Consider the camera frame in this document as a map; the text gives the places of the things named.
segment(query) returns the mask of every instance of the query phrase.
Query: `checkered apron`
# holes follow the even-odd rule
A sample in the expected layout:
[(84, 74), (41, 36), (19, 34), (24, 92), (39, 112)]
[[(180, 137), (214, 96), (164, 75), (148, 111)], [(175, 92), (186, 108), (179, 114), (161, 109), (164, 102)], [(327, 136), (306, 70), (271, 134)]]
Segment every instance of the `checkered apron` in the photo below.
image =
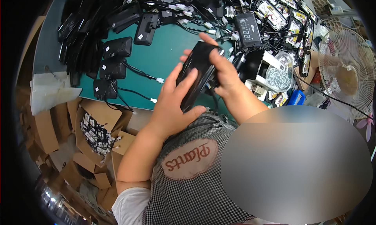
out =
[[(233, 203), (221, 183), (221, 156), (236, 127), (226, 115), (209, 111), (165, 141), (154, 167), (143, 224), (232, 224), (255, 218)], [(163, 159), (176, 148), (200, 138), (212, 139), (218, 144), (217, 156), (208, 170), (188, 180), (166, 177)]]

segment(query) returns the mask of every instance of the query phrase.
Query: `white t-shirt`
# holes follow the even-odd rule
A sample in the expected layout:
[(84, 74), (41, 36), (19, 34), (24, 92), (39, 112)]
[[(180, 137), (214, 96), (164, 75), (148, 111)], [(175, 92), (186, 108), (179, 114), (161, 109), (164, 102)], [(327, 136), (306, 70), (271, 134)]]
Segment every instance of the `white t-shirt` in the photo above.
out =
[(142, 212), (150, 199), (150, 190), (143, 187), (132, 187), (118, 195), (112, 212), (119, 225), (142, 224)]

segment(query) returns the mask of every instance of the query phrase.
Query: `clear plastic container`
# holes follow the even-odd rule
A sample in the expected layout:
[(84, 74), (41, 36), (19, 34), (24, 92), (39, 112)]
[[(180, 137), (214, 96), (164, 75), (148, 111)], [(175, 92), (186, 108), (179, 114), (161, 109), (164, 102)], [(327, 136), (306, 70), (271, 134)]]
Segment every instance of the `clear plastic container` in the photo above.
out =
[(279, 52), (275, 58), (280, 62), (280, 67), (269, 66), (265, 80), (275, 92), (285, 92), (290, 89), (293, 82), (293, 59), (286, 52)]

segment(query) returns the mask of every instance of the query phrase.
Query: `white fan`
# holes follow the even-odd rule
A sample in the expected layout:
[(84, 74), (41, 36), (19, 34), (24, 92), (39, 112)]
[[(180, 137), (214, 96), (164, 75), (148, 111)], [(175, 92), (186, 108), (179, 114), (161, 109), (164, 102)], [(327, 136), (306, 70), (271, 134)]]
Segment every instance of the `white fan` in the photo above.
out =
[[(364, 39), (346, 28), (329, 31), (320, 44), (319, 62), (327, 93), (369, 114), (372, 110), (376, 61)], [(353, 107), (334, 103), (343, 112), (350, 108), (355, 119), (365, 117)]]

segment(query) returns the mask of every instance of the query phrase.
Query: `green workbench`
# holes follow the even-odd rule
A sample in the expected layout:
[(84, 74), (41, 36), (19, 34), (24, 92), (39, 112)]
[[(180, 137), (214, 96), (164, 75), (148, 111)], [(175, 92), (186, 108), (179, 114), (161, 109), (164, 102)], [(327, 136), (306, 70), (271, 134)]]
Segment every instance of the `green workbench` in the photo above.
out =
[[(205, 29), (204, 27), (195, 25), (193, 23), (189, 23), (186, 26)], [(110, 30), (108, 33), (108, 38), (103, 41), (105, 42), (128, 36), (134, 39), (136, 29), (137, 25), (133, 24), (119, 34), (116, 34)], [(161, 25), (160, 28), (155, 30), (153, 42), (150, 46), (133, 44), (132, 54), (126, 59), (130, 65), (144, 71), (145, 73), (154, 77), (166, 79), (166, 77), (179, 62), (179, 57), (183, 54), (183, 50), (193, 49), (198, 40), (198, 35), (189, 33), (176, 24)], [(225, 49), (225, 56), (228, 58), (229, 54), (227, 51), (232, 47), (232, 44), (230, 42), (224, 42), (223, 44), (220, 44), (220, 46)], [(137, 91), (153, 99), (158, 98), (162, 87), (162, 84), (159, 84), (157, 81), (149, 80), (146, 77), (137, 75), (129, 69), (126, 71), (125, 79), (118, 80), (117, 82), (117, 85), (121, 88)], [(81, 97), (96, 100), (93, 91), (93, 79), (83, 74), (81, 77), (80, 86), (78, 87), (82, 88), (82, 92), (80, 94)], [(137, 94), (122, 90), (118, 90), (118, 92), (131, 107), (148, 110), (153, 110), (154, 108), (155, 104), (153, 102), (148, 101)], [(124, 105), (119, 98), (108, 99), (108, 102)], [(213, 97), (206, 94), (201, 94), (195, 102), (195, 105), (204, 105), (214, 108)], [(219, 113), (228, 114), (222, 99), (220, 99), (219, 102)]]

